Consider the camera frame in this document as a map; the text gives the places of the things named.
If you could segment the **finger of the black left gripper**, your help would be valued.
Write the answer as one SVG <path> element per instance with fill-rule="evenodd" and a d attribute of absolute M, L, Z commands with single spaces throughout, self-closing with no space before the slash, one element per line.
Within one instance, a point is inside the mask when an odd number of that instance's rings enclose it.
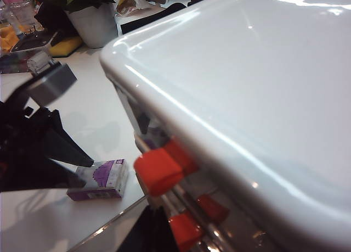
<path fill-rule="evenodd" d="M 49 129 L 43 137 L 44 154 L 75 166 L 91 167 L 94 160 L 63 130 Z"/>
<path fill-rule="evenodd" d="M 1 192 L 81 188 L 85 184 L 77 174 L 50 159 L 42 162 L 1 161 Z"/>

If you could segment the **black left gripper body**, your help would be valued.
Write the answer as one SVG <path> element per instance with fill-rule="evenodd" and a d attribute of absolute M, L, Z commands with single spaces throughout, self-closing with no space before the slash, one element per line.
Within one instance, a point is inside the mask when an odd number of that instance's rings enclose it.
<path fill-rule="evenodd" d="M 49 64 L 1 102 L 1 161 L 14 163 L 27 159 L 41 162 L 48 157 L 43 137 L 49 129 L 63 131 L 57 110 L 47 105 L 64 93 L 64 66 Z"/>

